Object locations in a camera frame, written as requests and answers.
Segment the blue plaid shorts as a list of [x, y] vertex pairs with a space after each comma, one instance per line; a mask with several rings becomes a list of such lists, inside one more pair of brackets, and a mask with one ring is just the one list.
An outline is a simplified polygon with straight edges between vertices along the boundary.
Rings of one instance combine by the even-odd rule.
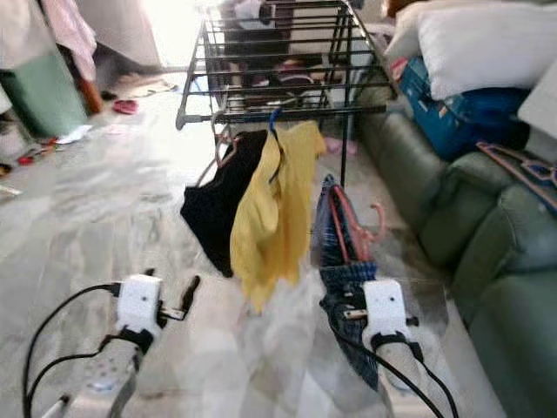
[[355, 374], [377, 390], [379, 365], [361, 342], [367, 321], [345, 316], [347, 311], [366, 309], [363, 283], [375, 279], [378, 267], [371, 253], [373, 241], [374, 235], [359, 223], [345, 188], [333, 175], [326, 175], [311, 239], [312, 261], [324, 287], [319, 306]]

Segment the blue clothes hanger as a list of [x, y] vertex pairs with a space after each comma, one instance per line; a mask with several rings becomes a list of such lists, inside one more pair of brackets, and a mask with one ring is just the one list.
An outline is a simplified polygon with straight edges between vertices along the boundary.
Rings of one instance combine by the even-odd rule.
[[279, 120], [279, 116], [283, 114], [282, 108], [275, 108], [274, 111], [271, 111], [271, 114], [268, 115], [267, 119], [267, 131], [271, 137], [274, 137], [276, 140], [279, 139], [279, 133], [276, 131], [276, 123]]

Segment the blue plastic hanger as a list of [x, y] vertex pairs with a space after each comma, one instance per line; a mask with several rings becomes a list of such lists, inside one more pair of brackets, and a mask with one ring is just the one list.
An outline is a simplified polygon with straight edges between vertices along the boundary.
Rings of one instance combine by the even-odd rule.
[[557, 167], [537, 160], [529, 160], [521, 164], [526, 172], [534, 179], [534, 182], [545, 184], [557, 190]]

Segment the black garment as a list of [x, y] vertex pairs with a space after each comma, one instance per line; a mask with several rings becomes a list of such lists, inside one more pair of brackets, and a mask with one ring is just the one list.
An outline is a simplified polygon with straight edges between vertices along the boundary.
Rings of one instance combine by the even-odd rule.
[[219, 164], [211, 182], [186, 187], [180, 207], [180, 215], [208, 260], [226, 278], [233, 276], [231, 233], [236, 212], [261, 160], [267, 134], [243, 131], [235, 139], [233, 150]]

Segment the yellow shirt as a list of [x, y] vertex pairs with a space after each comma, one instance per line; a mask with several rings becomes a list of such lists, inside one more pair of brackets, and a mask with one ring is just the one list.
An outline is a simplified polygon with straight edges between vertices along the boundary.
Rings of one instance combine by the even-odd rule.
[[231, 234], [233, 272], [254, 312], [263, 310], [279, 279], [299, 281], [299, 262], [310, 245], [317, 158], [324, 151], [315, 122], [266, 134]]

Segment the grey-green leather sofa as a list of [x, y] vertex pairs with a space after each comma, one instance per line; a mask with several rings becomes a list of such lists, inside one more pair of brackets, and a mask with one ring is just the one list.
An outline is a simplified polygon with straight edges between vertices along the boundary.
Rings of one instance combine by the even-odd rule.
[[557, 418], [557, 212], [485, 152], [445, 162], [402, 114], [357, 128], [506, 414]]

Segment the black metal drying rack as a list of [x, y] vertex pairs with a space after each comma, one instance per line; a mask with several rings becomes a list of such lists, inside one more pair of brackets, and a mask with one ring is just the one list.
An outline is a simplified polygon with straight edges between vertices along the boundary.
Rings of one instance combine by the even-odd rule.
[[223, 140], [282, 108], [278, 122], [339, 119], [347, 143], [359, 115], [387, 109], [359, 101], [362, 92], [399, 94], [359, 0], [211, 0], [198, 14], [178, 129], [207, 123]]

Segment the blue storage bag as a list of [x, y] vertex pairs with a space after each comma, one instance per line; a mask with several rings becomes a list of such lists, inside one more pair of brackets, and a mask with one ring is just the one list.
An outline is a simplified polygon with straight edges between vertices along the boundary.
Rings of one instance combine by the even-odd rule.
[[522, 150], [530, 127], [518, 119], [527, 89], [484, 88], [433, 98], [433, 80], [420, 57], [409, 58], [399, 87], [435, 154], [446, 162], [477, 150], [484, 142]]

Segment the green plastic bin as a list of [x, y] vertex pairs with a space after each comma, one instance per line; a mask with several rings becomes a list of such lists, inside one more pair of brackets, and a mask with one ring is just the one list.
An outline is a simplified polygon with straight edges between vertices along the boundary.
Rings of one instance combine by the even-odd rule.
[[66, 136], [88, 122], [84, 101], [59, 52], [0, 72], [13, 111], [37, 137]]

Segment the beige curtain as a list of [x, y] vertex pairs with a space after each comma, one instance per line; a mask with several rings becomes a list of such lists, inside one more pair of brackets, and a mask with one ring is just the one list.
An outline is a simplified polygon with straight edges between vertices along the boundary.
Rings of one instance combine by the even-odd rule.
[[76, 0], [96, 40], [143, 67], [162, 64], [144, 0]]

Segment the pink hanging cloth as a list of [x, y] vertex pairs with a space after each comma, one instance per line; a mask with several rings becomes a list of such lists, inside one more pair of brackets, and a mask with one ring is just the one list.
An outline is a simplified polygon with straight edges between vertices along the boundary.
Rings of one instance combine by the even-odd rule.
[[77, 0], [41, 0], [56, 43], [67, 48], [83, 80], [94, 81], [96, 33], [81, 16]]

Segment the white pillow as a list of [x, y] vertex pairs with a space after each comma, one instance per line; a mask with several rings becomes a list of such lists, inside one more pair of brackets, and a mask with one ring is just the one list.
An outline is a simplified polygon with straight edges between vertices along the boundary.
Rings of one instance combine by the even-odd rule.
[[532, 88], [557, 61], [557, 3], [479, 3], [428, 11], [420, 52], [431, 97]]

